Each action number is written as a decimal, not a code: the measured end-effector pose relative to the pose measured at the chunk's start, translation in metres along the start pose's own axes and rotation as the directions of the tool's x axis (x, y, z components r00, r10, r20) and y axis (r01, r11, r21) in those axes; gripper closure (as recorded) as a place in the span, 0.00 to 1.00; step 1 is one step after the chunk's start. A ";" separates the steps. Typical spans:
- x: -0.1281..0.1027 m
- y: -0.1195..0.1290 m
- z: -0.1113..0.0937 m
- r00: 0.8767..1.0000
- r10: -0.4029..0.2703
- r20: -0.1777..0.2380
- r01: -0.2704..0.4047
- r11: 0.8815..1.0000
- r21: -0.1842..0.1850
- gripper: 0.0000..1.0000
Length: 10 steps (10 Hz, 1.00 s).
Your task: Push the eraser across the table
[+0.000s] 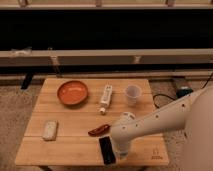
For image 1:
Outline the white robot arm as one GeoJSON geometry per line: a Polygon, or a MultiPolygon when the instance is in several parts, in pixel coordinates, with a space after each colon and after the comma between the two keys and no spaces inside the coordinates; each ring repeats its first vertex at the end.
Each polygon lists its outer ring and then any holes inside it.
{"type": "Polygon", "coordinates": [[[213,86],[195,91],[141,118],[124,112],[111,126],[113,150],[126,156],[142,136],[183,130],[180,171],[213,171],[213,86]]]}

